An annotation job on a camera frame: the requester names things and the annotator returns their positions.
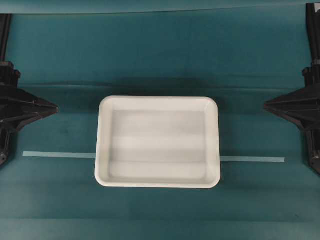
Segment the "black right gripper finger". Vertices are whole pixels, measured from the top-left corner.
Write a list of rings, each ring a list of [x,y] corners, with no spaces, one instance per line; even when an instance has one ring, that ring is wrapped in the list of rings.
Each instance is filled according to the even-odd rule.
[[[263,107],[269,107],[274,110],[314,110],[315,89],[301,88],[266,101]]]
[[[285,113],[283,111],[275,110],[275,109],[270,108],[270,107],[264,107],[263,109],[266,110],[269,113],[274,114],[277,117],[280,117],[280,118],[282,118],[282,119],[284,119],[284,120],[296,125],[300,130],[309,130],[313,126],[312,122],[300,119],[300,118],[295,117],[295,116],[290,116],[290,115],[288,115],[287,113]]]

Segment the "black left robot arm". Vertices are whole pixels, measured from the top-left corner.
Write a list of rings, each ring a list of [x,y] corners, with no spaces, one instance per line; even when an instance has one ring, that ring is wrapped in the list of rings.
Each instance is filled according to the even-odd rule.
[[[19,132],[26,125],[56,114],[59,108],[18,88],[21,73],[6,61],[11,19],[11,14],[0,15],[0,126]]]

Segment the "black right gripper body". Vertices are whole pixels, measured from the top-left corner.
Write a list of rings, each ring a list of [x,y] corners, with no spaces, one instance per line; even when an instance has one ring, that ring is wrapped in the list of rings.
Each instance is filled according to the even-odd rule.
[[[320,128],[320,67],[307,67],[302,71],[305,87],[289,94],[290,121],[304,131]]]

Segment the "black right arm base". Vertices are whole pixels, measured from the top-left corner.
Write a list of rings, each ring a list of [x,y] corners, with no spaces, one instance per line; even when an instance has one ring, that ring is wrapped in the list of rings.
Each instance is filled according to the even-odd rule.
[[[308,165],[319,175],[320,174],[320,130],[314,129],[305,133]]]

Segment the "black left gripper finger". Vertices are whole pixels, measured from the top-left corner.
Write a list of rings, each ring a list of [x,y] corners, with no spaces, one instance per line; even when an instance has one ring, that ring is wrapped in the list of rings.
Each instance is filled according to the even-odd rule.
[[[18,93],[15,94],[14,98],[25,104],[31,104],[34,106],[55,109],[55,110],[59,109],[59,107],[56,104],[49,102],[43,98],[37,97],[24,90],[19,90]]]
[[[22,116],[14,117],[9,121],[9,130],[11,132],[19,132],[23,129],[26,125],[34,123],[38,120],[47,118],[51,115],[58,113],[58,109],[51,109],[48,111],[39,111],[39,112],[27,112],[24,113]]]

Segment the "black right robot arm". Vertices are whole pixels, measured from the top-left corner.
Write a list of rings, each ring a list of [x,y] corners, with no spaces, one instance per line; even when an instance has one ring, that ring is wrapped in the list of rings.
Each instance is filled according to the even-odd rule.
[[[306,29],[311,66],[302,71],[305,87],[266,101],[263,108],[293,124],[301,131],[320,128],[320,4],[307,3]]]

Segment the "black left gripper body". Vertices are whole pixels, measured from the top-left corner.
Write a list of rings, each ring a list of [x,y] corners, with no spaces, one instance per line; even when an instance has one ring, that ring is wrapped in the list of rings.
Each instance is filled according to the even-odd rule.
[[[20,131],[32,116],[30,95],[18,88],[20,76],[10,61],[0,63],[0,125],[11,132]]]

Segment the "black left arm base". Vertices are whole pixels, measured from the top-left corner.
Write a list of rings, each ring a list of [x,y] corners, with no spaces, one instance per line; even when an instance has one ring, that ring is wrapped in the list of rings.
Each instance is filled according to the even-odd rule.
[[[0,128],[0,169],[5,167],[12,158],[11,153],[12,133],[6,129]]]

